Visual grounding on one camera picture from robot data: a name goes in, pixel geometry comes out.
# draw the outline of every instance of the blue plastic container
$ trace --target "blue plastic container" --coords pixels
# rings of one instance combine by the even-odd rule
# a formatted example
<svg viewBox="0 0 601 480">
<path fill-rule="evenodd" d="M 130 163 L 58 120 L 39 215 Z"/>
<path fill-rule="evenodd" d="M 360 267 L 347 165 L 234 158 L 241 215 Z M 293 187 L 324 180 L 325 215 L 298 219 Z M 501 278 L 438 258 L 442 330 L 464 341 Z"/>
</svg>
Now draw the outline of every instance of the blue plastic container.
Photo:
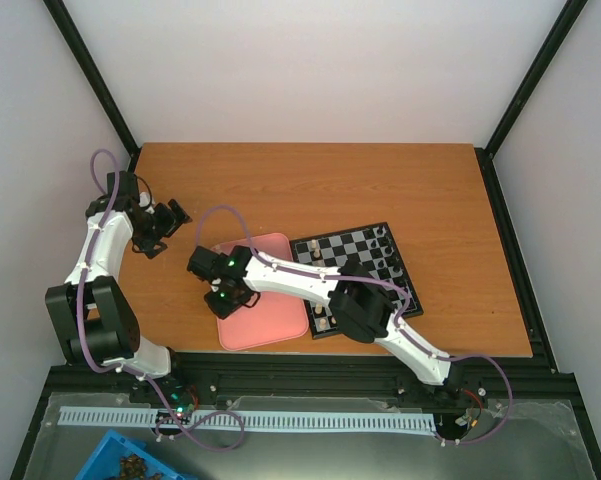
<svg viewBox="0 0 601 480">
<path fill-rule="evenodd" d="M 120 459 L 134 453 L 145 460 L 147 465 L 145 476 L 147 477 L 161 473 L 165 480 L 196 480 L 196 477 L 182 475 L 156 460 L 144 451 L 146 445 L 145 442 L 127 438 L 118 432 L 109 430 L 75 480 L 104 480 L 109 477 L 117 477 L 120 473 Z"/>
</svg>

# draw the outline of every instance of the wooden table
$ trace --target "wooden table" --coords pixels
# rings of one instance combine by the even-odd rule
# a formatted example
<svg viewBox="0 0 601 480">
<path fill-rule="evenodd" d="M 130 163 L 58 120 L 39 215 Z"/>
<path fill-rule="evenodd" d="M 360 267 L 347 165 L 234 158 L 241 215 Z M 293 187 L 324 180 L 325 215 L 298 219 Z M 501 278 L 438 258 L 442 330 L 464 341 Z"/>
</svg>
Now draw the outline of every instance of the wooden table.
<svg viewBox="0 0 601 480">
<path fill-rule="evenodd" d="M 438 348 L 530 356 L 531 348 L 471 145 L 145 144 L 136 173 L 153 195 L 197 220 L 235 206 L 253 235 L 307 237 L 389 222 L 425 314 L 409 320 Z M 143 335 L 180 351 L 220 351 L 208 285 L 186 271 L 195 226 L 153 260 L 130 252 L 120 284 Z M 218 212 L 201 244 L 244 238 Z M 386 354 L 344 335 L 254 348 L 292 353 Z"/>
</svg>

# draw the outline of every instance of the pink plate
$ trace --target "pink plate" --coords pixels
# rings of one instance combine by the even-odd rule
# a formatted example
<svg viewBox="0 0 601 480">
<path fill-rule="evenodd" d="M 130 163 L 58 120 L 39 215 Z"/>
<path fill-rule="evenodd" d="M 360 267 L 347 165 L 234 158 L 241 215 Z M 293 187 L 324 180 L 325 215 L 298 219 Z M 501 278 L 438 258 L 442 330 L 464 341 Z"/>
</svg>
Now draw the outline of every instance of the pink plate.
<svg viewBox="0 0 601 480">
<path fill-rule="evenodd" d="M 269 255 L 293 260 L 289 239 L 281 233 L 253 237 L 254 246 Z M 216 247 L 229 254 L 247 240 L 222 243 Z M 304 335 L 309 328 L 304 302 L 289 295 L 265 292 L 253 308 L 242 307 L 224 320 L 217 319 L 220 343 L 225 350 L 245 350 Z"/>
</svg>

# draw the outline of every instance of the white wall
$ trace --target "white wall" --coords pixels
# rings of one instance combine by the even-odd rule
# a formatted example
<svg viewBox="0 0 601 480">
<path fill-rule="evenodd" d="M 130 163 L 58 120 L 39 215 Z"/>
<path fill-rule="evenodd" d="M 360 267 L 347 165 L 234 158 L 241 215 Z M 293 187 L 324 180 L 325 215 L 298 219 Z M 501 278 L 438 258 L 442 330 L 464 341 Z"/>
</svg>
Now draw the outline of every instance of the white wall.
<svg viewBox="0 0 601 480">
<path fill-rule="evenodd" d="M 560 369 L 601 448 L 601 0 L 589 2 L 496 157 Z"/>
<path fill-rule="evenodd" d="M 63 362 L 44 293 L 75 264 L 100 146 L 122 154 L 42 1 L 0 1 L 0 478 Z"/>
<path fill-rule="evenodd" d="M 484 146 L 564 0 L 68 0 L 138 141 Z"/>
</svg>

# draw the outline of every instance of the white perforated rail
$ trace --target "white perforated rail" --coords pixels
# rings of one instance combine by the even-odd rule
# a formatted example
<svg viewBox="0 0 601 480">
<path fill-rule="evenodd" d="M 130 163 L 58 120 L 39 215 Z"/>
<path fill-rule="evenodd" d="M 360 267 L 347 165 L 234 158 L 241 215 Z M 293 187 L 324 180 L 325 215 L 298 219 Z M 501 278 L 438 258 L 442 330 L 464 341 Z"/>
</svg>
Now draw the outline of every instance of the white perforated rail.
<svg viewBox="0 0 601 480">
<path fill-rule="evenodd" d="M 198 410 L 185 420 L 195 423 L 214 410 Z M 408 433 L 432 435 L 433 415 L 420 413 L 236 412 L 247 432 L 273 433 Z M 94 427 L 155 427 L 165 410 L 143 408 L 61 407 L 58 425 Z M 164 428 L 177 428 L 171 421 Z M 202 430 L 238 430 L 235 420 L 217 415 L 197 427 Z"/>
</svg>

